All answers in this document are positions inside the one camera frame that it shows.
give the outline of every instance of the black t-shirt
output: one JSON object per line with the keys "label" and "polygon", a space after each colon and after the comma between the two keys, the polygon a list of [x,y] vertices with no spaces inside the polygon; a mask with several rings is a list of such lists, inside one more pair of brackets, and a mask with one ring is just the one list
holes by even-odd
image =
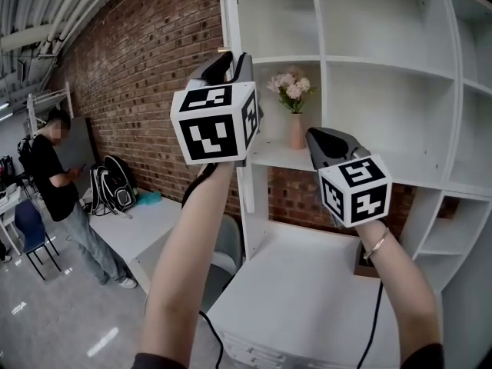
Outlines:
{"label": "black t-shirt", "polygon": [[67,218],[78,201],[78,192],[73,182],[61,188],[50,182],[51,176],[65,173],[53,144],[43,135],[38,135],[32,142],[31,157],[36,186],[53,221]]}
{"label": "black t-shirt", "polygon": [[[186,369],[178,362],[153,354],[137,354],[132,369]],[[444,352],[441,344],[429,344],[413,353],[401,369],[444,369]]]}

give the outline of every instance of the brick wall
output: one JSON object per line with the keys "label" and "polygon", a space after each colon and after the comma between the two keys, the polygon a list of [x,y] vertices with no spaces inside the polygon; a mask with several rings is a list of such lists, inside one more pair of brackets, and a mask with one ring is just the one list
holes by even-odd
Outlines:
{"label": "brick wall", "polygon": [[[139,186],[180,201],[197,170],[173,132],[172,96],[220,45],[219,0],[111,0],[64,54],[49,88],[70,82],[75,114],[89,118],[100,157],[118,155]],[[333,230],[313,173],[272,168],[269,191],[272,219]],[[395,234],[413,196],[413,188],[394,188]],[[235,181],[226,212],[240,214]]]}

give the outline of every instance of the white desk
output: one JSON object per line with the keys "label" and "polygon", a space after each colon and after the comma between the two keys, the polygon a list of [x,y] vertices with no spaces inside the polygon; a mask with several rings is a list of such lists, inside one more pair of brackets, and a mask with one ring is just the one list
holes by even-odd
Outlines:
{"label": "white desk", "polygon": [[[8,196],[7,203],[0,206],[0,218],[3,216],[3,214],[6,211],[10,211],[12,208],[16,207],[20,202],[21,202],[21,188],[17,187],[15,191]],[[2,228],[4,234],[7,236],[8,241],[10,242],[14,250],[17,252],[17,254],[21,255],[21,252],[19,251],[19,249],[17,249],[17,246],[15,246],[14,242],[12,241],[12,238],[8,234],[7,229],[5,228],[2,221],[0,221],[0,228]]]}
{"label": "white desk", "polygon": [[137,205],[126,214],[90,216],[90,224],[107,244],[123,258],[131,272],[148,294],[155,265],[168,232],[178,221],[181,204],[162,198],[152,205]]}
{"label": "white desk", "polygon": [[[356,367],[379,286],[353,275],[359,240],[274,222],[269,228],[264,246],[208,312],[226,350],[258,367]],[[399,363],[396,318],[383,293],[364,367]]]}

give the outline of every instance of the person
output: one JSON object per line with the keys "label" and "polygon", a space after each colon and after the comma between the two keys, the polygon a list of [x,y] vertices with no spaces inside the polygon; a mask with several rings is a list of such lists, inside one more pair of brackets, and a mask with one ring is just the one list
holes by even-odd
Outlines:
{"label": "person", "polygon": [[46,126],[39,130],[32,143],[36,186],[53,221],[63,224],[77,243],[82,258],[99,284],[106,284],[111,278],[123,288],[135,288],[137,283],[127,276],[111,248],[89,225],[74,184],[81,175],[81,169],[64,171],[53,148],[68,137],[70,127],[70,118],[65,111],[56,108],[50,111]]}
{"label": "person", "polygon": [[0,241],[0,261],[1,262],[7,263],[7,262],[10,262],[10,260],[12,259],[12,257],[9,256],[7,253],[8,253],[7,248],[4,246],[2,241]]}
{"label": "person", "polygon": [[[133,369],[190,364],[198,312],[234,163],[217,166],[191,193],[155,268]],[[357,227],[396,314],[401,367],[444,367],[437,305],[424,276],[380,221]]]}

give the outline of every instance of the gray floor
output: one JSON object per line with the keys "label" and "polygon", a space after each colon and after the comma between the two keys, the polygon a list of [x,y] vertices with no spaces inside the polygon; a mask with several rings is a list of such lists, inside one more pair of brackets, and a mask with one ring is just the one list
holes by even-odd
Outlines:
{"label": "gray floor", "polygon": [[[130,368],[143,321],[145,293],[113,282],[100,286],[66,234],[46,221],[60,257],[58,272],[44,249],[43,281],[25,255],[0,262],[0,363],[5,369]],[[218,344],[197,327],[192,368],[213,368]],[[234,367],[224,357],[221,368]]]}

